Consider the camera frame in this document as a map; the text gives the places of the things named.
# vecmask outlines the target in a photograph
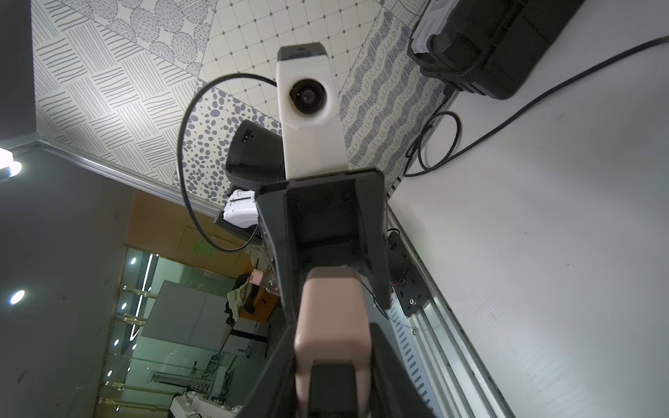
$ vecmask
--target white robot part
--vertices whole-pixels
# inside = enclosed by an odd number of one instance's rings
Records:
[[[223,405],[208,401],[197,392],[186,392],[172,400],[169,410],[175,418],[233,418],[242,408],[235,407],[228,411]]]
[[[314,50],[315,45],[322,53]],[[294,45],[279,52],[276,83],[287,180],[349,169],[334,74],[320,44]],[[303,80],[314,80],[324,88],[324,102],[316,112],[301,112],[291,98],[291,91]]]
[[[223,219],[240,228],[258,224],[255,192],[235,190],[225,204]]]

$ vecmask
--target camera lens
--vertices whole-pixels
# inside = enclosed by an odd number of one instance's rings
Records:
[[[290,98],[297,110],[312,114],[318,112],[325,104],[325,89],[316,80],[301,80],[291,89]]]

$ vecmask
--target black case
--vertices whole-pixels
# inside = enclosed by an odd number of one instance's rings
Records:
[[[444,30],[429,37],[428,53],[413,53],[416,23],[408,54],[428,77],[460,91],[507,99],[520,88],[582,2],[460,0]]]

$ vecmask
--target wavy pattern tile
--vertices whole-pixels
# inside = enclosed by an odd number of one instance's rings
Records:
[[[407,57],[410,35],[406,24],[382,10],[341,92],[349,160],[379,167],[389,188],[400,177],[406,149],[443,98],[443,84],[421,75]]]

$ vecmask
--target recessed light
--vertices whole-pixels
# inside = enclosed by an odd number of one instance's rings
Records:
[[[13,161],[9,165],[9,176],[14,177],[15,175],[19,174],[21,172],[21,163],[18,161]]]
[[[9,304],[14,305],[19,303],[21,299],[23,299],[23,296],[25,295],[25,290],[19,290],[18,292],[14,293],[11,296],[11,299],[9,299]]]

